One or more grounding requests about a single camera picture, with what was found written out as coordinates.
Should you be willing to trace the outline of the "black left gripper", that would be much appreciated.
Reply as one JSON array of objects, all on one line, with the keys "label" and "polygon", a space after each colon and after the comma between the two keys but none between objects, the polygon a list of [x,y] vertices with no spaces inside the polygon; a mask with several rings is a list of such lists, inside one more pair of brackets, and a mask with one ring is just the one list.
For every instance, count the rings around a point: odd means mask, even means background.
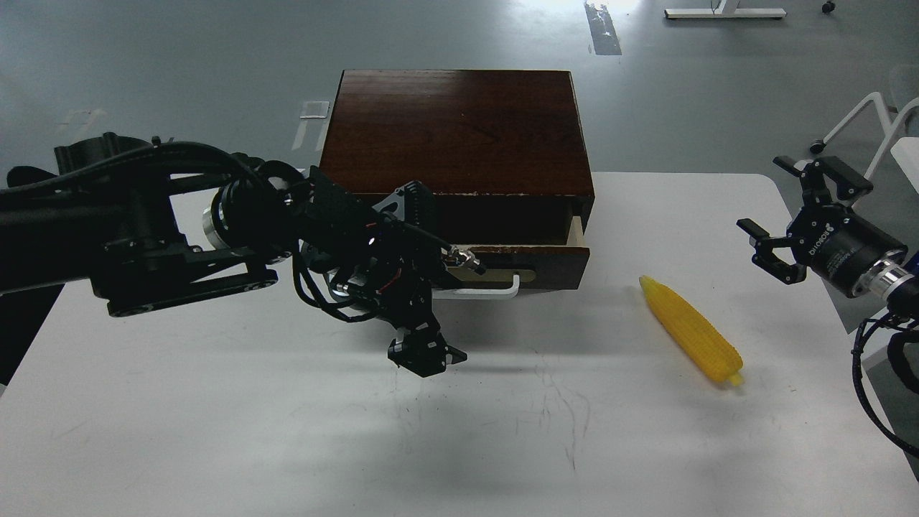
[{"label": "black left gripper", "polygon": [[426,378],[468,360],[447,343],[432,287],[449,285],[449,243],[435,233],[436,200],[420,181],[371,205],[318,167],[290,172],[301,251],[292,273],[298,297],[343,322],[386,321],[396,330],[387,357]]}]

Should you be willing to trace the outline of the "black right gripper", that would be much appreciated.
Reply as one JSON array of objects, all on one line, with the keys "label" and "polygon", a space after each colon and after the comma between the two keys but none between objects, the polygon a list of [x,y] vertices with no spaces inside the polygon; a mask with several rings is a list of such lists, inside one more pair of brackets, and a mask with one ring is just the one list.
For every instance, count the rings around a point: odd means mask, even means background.
[{"label": "black right gripper", "polygon": [[[807,268],[850,299],[869,291],[864,275],[878,261],[900,264],[907,246],[857,215],[849,207],[875,190],[874,184],[838,157],[805,160],[788,156],[773,164],[797,177],[802,208],[785,229],[790,238],[773,238],[749,218],[737,220],[754,249],[751,262],[785,285],[800,284]],[[795,263],[782,261],[775,249],[792,249]]]}]

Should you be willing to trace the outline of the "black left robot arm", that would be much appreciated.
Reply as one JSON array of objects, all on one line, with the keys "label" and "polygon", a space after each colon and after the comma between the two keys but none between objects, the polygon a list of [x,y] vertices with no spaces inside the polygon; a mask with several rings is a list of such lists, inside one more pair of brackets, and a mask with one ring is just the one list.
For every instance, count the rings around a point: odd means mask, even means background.
[{"label": "black left robot arm", "polygon": [[59,146],[58,172],[18,166],[1,199],[2,383],[63,285],[88,279],[112,317],[271,286],[292,259],[298,297],[347,323],[397,331],[388,359],[420,377],[466,361],[432,310],[475,256],[434,233],[419,181],[370,205],[325,176],[190,141],[114,132]]}]

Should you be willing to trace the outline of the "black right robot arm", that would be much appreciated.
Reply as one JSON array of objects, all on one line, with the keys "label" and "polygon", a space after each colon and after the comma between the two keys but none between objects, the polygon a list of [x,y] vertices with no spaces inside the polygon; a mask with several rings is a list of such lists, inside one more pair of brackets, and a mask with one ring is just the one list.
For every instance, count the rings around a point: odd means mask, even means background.
[{"label": "black right robot arm", "polygon": [[896,317],[916,320],[917,275],[903,266],[907,246],[848,205],[873,184],[837,157],[801,168],[786,156],[773,163],[800,180],[802,207],[781,238],[749,218],[737,221],[755,250],[752,262],[784,284],[804,281],[810,269],[848,298],[873,292]]}]

